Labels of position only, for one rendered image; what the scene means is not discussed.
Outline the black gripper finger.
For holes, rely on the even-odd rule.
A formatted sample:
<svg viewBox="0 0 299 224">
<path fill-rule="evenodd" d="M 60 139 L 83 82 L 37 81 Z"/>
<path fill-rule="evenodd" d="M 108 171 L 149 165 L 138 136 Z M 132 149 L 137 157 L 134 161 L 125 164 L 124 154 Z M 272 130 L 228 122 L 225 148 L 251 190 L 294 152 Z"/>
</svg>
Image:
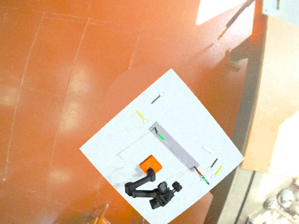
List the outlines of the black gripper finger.
<svg viewBox="0 0 299 224">
<path fill-rule="evenodd" d="M 177 189 L 178 191 L 181 190 L 181 187 L 180 187 L 180 183 L 179 183 L 179 182 L 178 182 L 178 183 L 174 182 L 174 183 L 173 183 L 173 186 L 176 187 L 176 189 Z"/>
<path fill-rule="evenodd" d="M 161 193 L 160 194 L 160 198 L 165 202 L 168 203 L 169 199 L 170 199 L 170 191 L 168 191 L 167 193 Z"/>
</svg>

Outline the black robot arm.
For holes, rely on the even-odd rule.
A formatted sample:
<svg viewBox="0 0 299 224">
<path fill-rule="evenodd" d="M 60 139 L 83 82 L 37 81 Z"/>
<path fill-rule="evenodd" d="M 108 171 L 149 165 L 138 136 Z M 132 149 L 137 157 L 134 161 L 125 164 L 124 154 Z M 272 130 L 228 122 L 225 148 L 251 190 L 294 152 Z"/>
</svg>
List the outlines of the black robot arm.
<svg viewBox="0 0 299 224">
<path fill-rule="evenodd" d="M 160 207 L 161 205 L 157 202 L 156 198 L 161 194 L 164 193 L 169 187 L 167 187 L 166 182 L 161 182 L 157 188 L 153 190 L 136 190 L 139 186 L 144 185 L 147 182 L 154 182 L 156 180 L 156 173 L 153 168 L 149 168 L 146 170 L 147 176 L 143 179 L 139 179 L 136 182 L 128 182 L 125 184 L 125 193 L 129 196 L 136 198 L 136 197 L 152 197 L 152 200 L 149 200 L 152 210 Z"/>
</svg>

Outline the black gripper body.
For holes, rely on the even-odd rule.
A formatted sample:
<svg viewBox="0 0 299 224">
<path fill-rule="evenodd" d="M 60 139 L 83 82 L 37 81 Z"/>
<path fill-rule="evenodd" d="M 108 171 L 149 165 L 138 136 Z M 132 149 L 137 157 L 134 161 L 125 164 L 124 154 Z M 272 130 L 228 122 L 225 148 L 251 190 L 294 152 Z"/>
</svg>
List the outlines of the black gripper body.
<svg viewBox="0 0 299 224">
<path fill-rule="evenodd" d="M 173 186 L 172 184 L 172 187 L 173 187 L 173 190 L 170 190 L 169 188 L 164 192 L 164 193 L 167 193 L 168 191 L 170 191 L 170 199 L 169 201 L 175 196 L 175 192 L 179 192 L 176 187 Z M 159 204 L 164 207 L 166 205 L 166 203 L 160 198 L 160 195 L 156 198 L 157 202 L 159 202 Z"/>
</svg>

